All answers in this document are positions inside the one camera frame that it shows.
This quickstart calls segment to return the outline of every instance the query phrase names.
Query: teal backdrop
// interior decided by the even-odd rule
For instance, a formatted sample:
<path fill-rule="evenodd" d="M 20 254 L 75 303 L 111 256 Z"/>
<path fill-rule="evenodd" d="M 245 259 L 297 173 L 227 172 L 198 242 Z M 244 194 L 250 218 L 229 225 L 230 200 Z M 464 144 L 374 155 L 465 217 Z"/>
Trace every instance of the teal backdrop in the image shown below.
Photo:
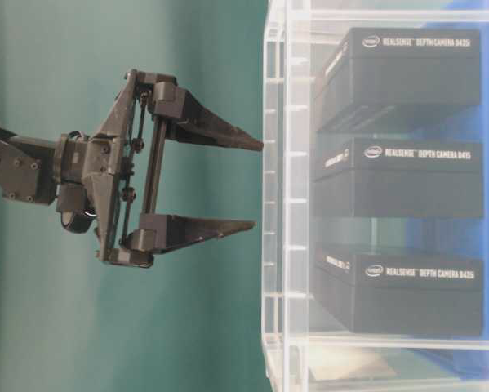
<path fill-rule="evenodd" d="M 137 68 L 260 137 L 266 3 L 0 0 L 0 123 L 90 134 Z M 170 142 L 158 210 L 260 221 L 260 184 L 257 153 Z M 138 270 L 102 265 L 93 234 L 59 220 L 0 194 L 0 392 L 269 390 L 260 227 Z"/>

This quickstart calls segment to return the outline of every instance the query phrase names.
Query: robotic arm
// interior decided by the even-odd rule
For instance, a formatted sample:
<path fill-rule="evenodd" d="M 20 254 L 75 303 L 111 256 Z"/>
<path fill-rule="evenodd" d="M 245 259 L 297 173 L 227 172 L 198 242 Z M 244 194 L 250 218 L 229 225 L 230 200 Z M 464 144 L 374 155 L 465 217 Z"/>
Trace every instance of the robotic arm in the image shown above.
<path fill-rule="evenodd" d="M 97 222 L 97 257 L 112 265 L 149 268 L 153 254 L 222 238 L 255 223 L 156 214 L 166 140 L 261 151 L 263 145 L 204 108 L 176 78 L 131 69 L 107 118 L 92 136 L 74 131 L 57 142 L 17 136 L 0 128 L 0 186 L 13 201 L 50 205 L 57 199 L 61 224 L 86 233 Z M 139 123 L 134 133 L 136 107 Z M 133 158 L 144 148 L 146 112 L 153 121 L 139 227 L 127 232 L 136 191 Z M 120 234 L 118 222 L 122 205 Z"/>

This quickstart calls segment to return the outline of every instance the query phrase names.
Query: screw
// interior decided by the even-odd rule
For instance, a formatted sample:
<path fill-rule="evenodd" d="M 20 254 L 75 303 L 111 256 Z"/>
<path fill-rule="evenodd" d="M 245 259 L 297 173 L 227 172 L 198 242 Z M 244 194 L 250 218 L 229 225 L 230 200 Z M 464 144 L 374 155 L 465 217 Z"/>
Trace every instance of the screw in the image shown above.
<path fill-rule="evenodd" d="M 136 199 L 136 190 L 133 189 L 132 187 L 130 188 L 125 188 L 122 190 L 121 194 L 121 199 L 123 202 L 130 202 L 133 203 L 133 201 Z"/>
<path fill-rule="evenodd" d="M 131 143 L 136 153 L 140 153 L 144 148 L 144 141 L 142 139 L 134 139 Z"/>

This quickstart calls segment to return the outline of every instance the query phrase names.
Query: stacked boxes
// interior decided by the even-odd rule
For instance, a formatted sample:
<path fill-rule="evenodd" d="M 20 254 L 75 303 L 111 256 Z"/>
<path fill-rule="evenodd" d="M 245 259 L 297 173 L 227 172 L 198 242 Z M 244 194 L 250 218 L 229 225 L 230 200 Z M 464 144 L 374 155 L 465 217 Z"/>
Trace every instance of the stacked boxes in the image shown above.
<path fill-rule="evenodd" d="M 482 145 L 416 132 L 480 103 L 477 30 L 351 29 L 313 103 L 314 216 L 483 217 Z M 314 247 L 313 294 L 353 332 L 479 335 L 482 261 L 423 251 L 326 238 Z"/>

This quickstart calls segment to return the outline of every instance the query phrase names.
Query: transparent container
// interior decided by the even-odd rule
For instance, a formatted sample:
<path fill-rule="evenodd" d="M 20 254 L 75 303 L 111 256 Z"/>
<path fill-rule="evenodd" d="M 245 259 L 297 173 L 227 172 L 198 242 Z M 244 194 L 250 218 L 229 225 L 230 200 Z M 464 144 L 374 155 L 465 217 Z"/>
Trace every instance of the transparent container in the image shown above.
<path fill-rule="evenodd" d="M 489 1 L 270 0 L 275 391 L 489 391 Z"/>

